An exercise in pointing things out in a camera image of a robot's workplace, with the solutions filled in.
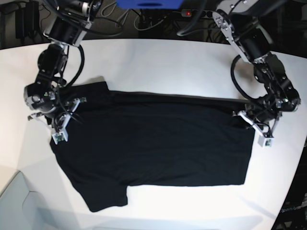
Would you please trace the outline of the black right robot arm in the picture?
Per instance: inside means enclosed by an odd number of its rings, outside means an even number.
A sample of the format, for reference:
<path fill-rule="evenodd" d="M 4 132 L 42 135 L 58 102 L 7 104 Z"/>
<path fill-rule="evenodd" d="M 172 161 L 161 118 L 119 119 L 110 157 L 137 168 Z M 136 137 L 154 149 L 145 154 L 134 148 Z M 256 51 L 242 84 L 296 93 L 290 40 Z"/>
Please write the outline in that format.
<path fill-rule="evenodd" d="M 92 33 L 91 26 L 100 10 L 100 0 L 47 0 L 45 4 L 56 17 L 44 31 L 50 40 L 37 61 L 38 74 L 34 83 L 24 88 L 25 104 L 36 113 L 29 119 L 44 116 L 47 125 L 55 130 L 63 127 L 64 121 L 74 118 L 74 112 L 61 99 L 61 93 L 73 85 L 82 72 L 85 57 L 81 41 L 87 33 Z M 78 48 L 81 64 L 73 79 L 66 82 L 63 73 L 67 65 L 69 48 Z"/>

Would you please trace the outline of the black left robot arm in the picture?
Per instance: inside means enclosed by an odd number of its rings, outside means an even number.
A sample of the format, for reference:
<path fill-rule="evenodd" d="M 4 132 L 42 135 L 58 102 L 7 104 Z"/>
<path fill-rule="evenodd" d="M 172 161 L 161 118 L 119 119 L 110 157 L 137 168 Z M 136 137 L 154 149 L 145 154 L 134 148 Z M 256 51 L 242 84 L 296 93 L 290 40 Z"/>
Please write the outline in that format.
<path fill-rule="evenodd" d="M 259 18 L 280 5 L 282 0 L 221 0 L 212 11 L 215 27 L 237 52 L 231 64 L 231 79 L 241 95 L 249 100 L 245 110 L 239 113 L 254 126 L 268 126 L 277 122 L 283 112 L 295 111 L 301 103 L 298 91 L 288 79 L 282 62 L 271 52 L 270 37 L 265 35 Z M 249 96 L 235 78 L 239 60 L 253 66 L 255 79 L 264 85 L 266 95 Z"/>

